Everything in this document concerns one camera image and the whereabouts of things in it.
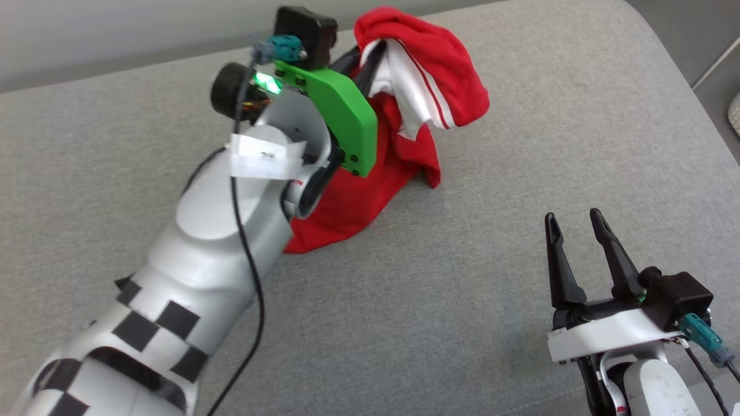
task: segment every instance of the red cloth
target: red cloth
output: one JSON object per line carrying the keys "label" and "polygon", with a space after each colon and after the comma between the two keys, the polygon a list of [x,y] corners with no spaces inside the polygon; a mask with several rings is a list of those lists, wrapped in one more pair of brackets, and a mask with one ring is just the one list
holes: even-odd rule
{"label": "red cloth", "polygon": [[[436,82],[442,93],[439,99],[446,100],[454,125],[444,123],[445,127],[469,124],[488,111],[488,92],[480,83],[467,50],[447,29],[392,7],[381,7],[357,20],[354,36],[361,50],[379,38],[401,42],[417,66],[421,66],[419,71],[427,73],[427,88],[430,81]],[[416,140],[409,140],[398,135],[403,120],[396,98],[380,93],[370,99],[370,104],[378,117],[374,168],[367,178],[339,169],[313,214],[306,220],[291,222],[295,236],[286,252],[308,252],[359,233],[419,170],[424,171],[430,187],[440,184],[440,164],[429,127],[422,126]]]}

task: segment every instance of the gray couch cushion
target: gray couch cushion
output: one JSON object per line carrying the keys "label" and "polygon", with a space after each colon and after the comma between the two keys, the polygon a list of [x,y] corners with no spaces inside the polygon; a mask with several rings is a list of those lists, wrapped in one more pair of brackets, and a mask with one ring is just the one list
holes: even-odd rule
{"label": "gray couch cushion", "polygon": [[[739,168],[642,18],[621,0],[516,0],[429,19],[468,46],[491,110],[436,132],[439,189],[412,181],[351,240],[281,259],[263,345],[221,414],[583,413],[575,366],[547,350],[548,211],[589,296],[611,287],[588,220],[600,207],[638,267],[716,293],[716,328],[740,349]],[[0,95],[0,406],[143,262],[188,174],[228,139],[209,88],[245,58]],[[201,408],[256,321],[253,308],[210,363]]]}

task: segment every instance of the green led light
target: green led light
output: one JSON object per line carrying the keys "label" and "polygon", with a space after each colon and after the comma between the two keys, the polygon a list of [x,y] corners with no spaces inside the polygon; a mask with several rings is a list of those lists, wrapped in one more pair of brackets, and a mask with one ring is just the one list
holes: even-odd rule
{"label": "green led light", "polygon": [[259,85],[260,88],[262,88],[263,90],[266,90],[273,94],[280,94],[280,91],[283,90],[282,82],[265,73],[256,73],[255,83]]}

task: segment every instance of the teal connector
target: teal connector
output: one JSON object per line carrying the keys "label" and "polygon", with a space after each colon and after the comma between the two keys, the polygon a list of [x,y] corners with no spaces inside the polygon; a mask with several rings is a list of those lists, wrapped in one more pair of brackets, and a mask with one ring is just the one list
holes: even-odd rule
{"label": "teal connector", "polygon": [[724,368],[728,362],[735,359],[735,355],[722,346],[722,338],[697,314],[685,315],[679,322],[679,329],[690,341],[697,343],[709,354],[709,358],[717,368]]}
{"label": "teal connector", "polygon": [[297,36],[270,36],[263,45],[263,53],[270,61],[298,62],[306,57],[306,51]]}

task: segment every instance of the power cord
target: power cord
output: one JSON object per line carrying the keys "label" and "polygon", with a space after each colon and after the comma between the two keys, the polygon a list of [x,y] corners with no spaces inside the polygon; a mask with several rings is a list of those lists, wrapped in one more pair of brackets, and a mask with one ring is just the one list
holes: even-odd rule
{"label": "power cord", "polygon": [[704,378],[704,381],[707,382],[707,385],[709,386],[709,390],[712,391],[712,395],[717,400],[717,404],[719,405],[719,409],[722,410],[722,414],[724,416],[730,416],[730,413],[727,411],[727,408],[724,407],[724,401],[722,400],[722,396],[717,391],[717,388],[714,386],[714,382],[712,381],[712,377],[707,374],[707,372],[704,370],[704,367],[702,366],[702,363],[699,362],[699,359],[696,358],[696,355],[691,351],[691,347],[689,346],[689,343],[684,338],[679,338],[677,343],[680,343],[681,346],[684,347],[686,350],[686,354],[688,354],[691,361],[694,363],[694,366],[696,366],[696,369],[699,370],[699,374],[702,375]]}
{"label": "power cord", "polygon": [[[237,102],[236,102],[235,111],[234,111],[234,114],[235,114],[234,129],[232,131],[234,134],[239,134],[241,132],[241,114],[243,110],[243,102],[246,101],[246,91],[247,91],[247,88],[249,87],[249,82],[251,81],[255,73],[257,72],[257,70],[255,69],[255,65],[259,61],[260,61],[260,51],[259,49],[255,48],[255,51],[253,52],[253,55],[252,55],[252,63],[249,65],[249,71],[247,71],[246,75],[244,76],[244,80],[241,83],[241,88],[239,89],[239,93],[237,94],[237,100],[236,100]],[[239,213],[239,197],[238,197],[238,192],[237,192],[237,178],[232,176],[230,178],[230,181],[231,181],[232,206],[234,207],[234,219],[236,220],[236,225],[239,230],[239,239],[241,241],[241,246],[244,249],[244,254],[246,255],[247,261],[249,262],[249,269],[252,272],[252,282],[255,285],[255,292],[257,293],[257,302],[258,302],[258,307],[259,307],[260,318],[259,318],[259,323],[257,326],[257,335],[255,336],[255,341],[252,344],[252,348],[249,349],[249,353],[244,358],[244,361],[242,361],[239,368],[234,372],[234,375],[232,375],[231,380],[229,380],[226,387],[224,387],[221,393],[218,395],[218,398],[213,403],[213,405],[211,406],[211,409],[208,411],[206,416],[213,416],[214,413],[216,413],[216,410],[218,410],[218,407],[221,405],[221,402],[223,402],[223,399],[226,397],[227,394],[229,394],[229,391],[231,391],[231,388],[234,386],[239,376],[241,376],[241,373],[244,371],[246,366],[252,360],[252,357],[255,356],[255,353],[257,352],[257,348],[260,346],[260,341],[262,340],[262,332],[265,327],[265,300],[264,300],[264,296],[262,293],[262,283],[260,282],[260,276],[257,271],[257,265],[255,263],[255,259],[252,257],[252,251],[249,249],[249,242],[247,241],[246,232],[244,231],[244,225],[241,220],[241,214]]]}
{"label": "power cord", "polygon": [[740,383],[740,372],[738,372],[738,369],[735,368],[735,364],[731,362],[727,363],[727,369],[730,370],[731,373],[735,376],[735,380]]}
{"label": "power cord", "polygon": [[220,155],[224,150],[226,150],[226,147],[219,147],[218,149],[214,150],[198,165],[198,167],[195,168],[193,173],[190,174],[190,177],[187,180],[187,184],[185,184],[185,188],[183,189],[183,193],[181,193],[181,196],[185,195],[185,192],[190,189],[190,186],[201,173],[201,170],[203,170],[204,167],[208,166],[208,164],[211,163],[213,159],[215,159],[216,156]]}

